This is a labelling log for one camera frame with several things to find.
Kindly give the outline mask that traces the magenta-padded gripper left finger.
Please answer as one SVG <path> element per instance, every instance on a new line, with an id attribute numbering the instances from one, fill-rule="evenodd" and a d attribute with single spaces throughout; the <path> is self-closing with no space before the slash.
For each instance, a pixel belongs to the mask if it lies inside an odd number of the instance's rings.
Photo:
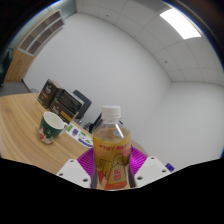
<path id="1" fill-rule="evenodd" d="M 81 187 L 95 189 L 97 171 L 94 150 L 87 150 L 78 159 L 69 159 L 57 172 L 57 176 Z"/>

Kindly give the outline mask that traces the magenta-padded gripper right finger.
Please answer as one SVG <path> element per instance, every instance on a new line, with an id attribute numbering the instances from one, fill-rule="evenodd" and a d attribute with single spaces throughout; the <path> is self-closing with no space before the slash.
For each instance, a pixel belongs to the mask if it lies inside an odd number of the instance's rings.
<path id="1" fill-rule="evenodd" d="M 131 188 L 140 188 L 170 174 L 170 171 L 156 156 L 146 156 L 132 147 L 129 157 L 129 184 Z"/>

